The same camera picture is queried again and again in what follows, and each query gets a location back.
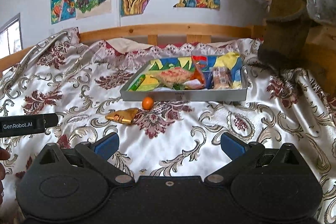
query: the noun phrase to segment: blue package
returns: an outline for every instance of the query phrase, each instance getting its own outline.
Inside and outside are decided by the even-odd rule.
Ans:
[[[206,81],[205,88],[209,90],[212,88],[212,71],[204,71],[203,75]]]

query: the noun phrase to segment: blue gripper pad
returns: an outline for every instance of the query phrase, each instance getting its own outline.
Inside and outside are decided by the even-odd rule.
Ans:
[[[112,155],[119,149],[119,136],[118,134],[113,134],[109,138],[103,138],[100,143],[98,143],[93,151],[101,156],[104,160],[108,160]]]
[[[246,152],[243,145],[236,142],[233,138],[222,134],[220,137],[220,146],[223,152],[231,159],[235,160]]]

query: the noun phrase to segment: open shallow box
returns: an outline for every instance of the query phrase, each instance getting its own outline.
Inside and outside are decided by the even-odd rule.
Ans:
[[[171,91],[128,91],[137,78],[147,70],[150,61],[145,63],[130,80],[121,88],[120,94],[124,101],[142,101],[145,97],[151,97],[154,101],[217,101],[237,102],[246,100],[247,81],[244,67],[241,68],[240,89],[227,90],[171,90]]]

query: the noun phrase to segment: white satin fabric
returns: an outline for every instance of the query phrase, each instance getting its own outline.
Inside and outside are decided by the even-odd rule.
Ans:
[[[335,223],[336,100],[324,94],[307,71],[276,75],[258,63],[260,42],[251,39],[165,48],[113,39],[88,47],[77,33],[64,30],[38,43],[1,79],[1,115],[56,112],[59,117],[58,126],[45,134],[0,139],[1,147],[11,153],[3,162],[4,222],[20,221],[16,186],[46,143],[74,147],[117,132],[120,147],[109,162],[136,180],[140,175],[204,178],[230,162],[219,145],[221,134],[230,132],[265,147],[294,143],[323,186],[316,217],[321,223]],[[141,65],[154,58],[188,56],[193,50],[204,55],[239,52],[249,85],[246,101],[156,102],[151,111],[137,114],[134,125],[105,120],[113,110],[141,107],[140,102],[124,102],[119,92]]]

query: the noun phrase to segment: wooden bed frame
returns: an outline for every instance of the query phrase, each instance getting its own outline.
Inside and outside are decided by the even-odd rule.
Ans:
[[[103,29],[80,34],[83,44],[91,45],[98,40],[118,37],[147,36],[150,45],[158,44],[158,35],[186,35],[187,43],[210,43],[211,37],[220,38],[262,38],[265,26],[233,27],[209,24],[146,24]],[[32,47],[23,49],[0,59],[0,78],[2,72],[19,63]],[[315,44],[305,44],[301,58],[312,64],[318,64],[325,70],[325,81],[320,83],[323,90],[335,95],[336,52]]]
[[[118,37],[147,36],[148,44],[157,45],[158,35],[186,35],[187,43],[210,43],[211,36],[226,38],[259,38],[263,37],[263,26],[233,27],[209,24],[146,24],[103,29],[80,34],[81,42],[91,45],[98,40],[109,40]],[[2,72],[19,63],[32,48],[28,47],[0,59],[0,77]]]

